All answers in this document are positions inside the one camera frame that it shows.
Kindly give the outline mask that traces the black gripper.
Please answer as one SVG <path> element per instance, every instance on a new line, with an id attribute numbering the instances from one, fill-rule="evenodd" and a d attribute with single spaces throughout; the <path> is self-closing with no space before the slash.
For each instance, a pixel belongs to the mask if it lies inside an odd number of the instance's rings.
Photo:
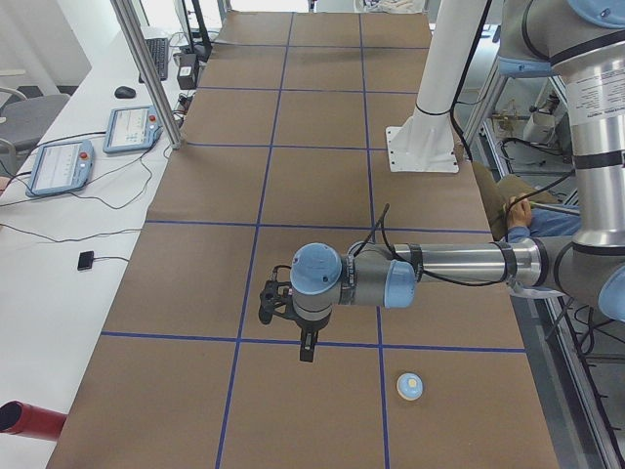
<path id="1" fill-rule="evenodd" d="M 259 320 L 264 325 L 270 324 L 274 317 L 296 322 L 301 329 L 299 360 L 313 362 L 318 332 L 328 324 L 328 315 L 306 313 L 294 299 L 292 283 L 278 280 L 280 269 L 291 267 L 277 265 L 272 269 L 260 293 Z"/>

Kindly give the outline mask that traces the blue sleeved forearm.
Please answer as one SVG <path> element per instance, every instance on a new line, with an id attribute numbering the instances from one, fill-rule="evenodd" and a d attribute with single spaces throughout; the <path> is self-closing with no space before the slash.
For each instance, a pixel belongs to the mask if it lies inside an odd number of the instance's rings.
<path id="1" fill-rule="evenodd" d="M 519 242 L 527 237 L 574 235 L 581 227 L 581 218 L 542 209 L 531 209 L 532 220 L 528 228 L 507 229 L 507 240 Z"/>

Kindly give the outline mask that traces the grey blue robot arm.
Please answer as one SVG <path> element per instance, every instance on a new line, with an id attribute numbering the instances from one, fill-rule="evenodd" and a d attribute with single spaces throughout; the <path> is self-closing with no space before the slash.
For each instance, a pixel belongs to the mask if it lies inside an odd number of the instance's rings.
<path id="1" fill-rule="evenodd" d="M 503 75 L 558 75 L 565 85 L 581 226 L 573 236 L 488 244 L 355 243 L 339 254 L 300 248 L 290 278 L 271 277 L 259 318 L 295 322 L 300 358 L 313 359 L 336 305 L 405 308 L 418 282 L 466 286 L 506 282 L 557 290 L 624 317 L 624 5 L 620 1 L 508 1 L 503 6 Z"/>

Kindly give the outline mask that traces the person's hand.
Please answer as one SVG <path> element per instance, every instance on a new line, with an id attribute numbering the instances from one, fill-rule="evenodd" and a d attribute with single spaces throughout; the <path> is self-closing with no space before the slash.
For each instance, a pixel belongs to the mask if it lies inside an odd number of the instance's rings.
<path id="1" fill-rule="evenodd" d="M 530 202 L 520 196 L 512 196 L 509 198 L 507 206 L 507 228 L 528 228 L 532 220 L 532 212 Z"/>

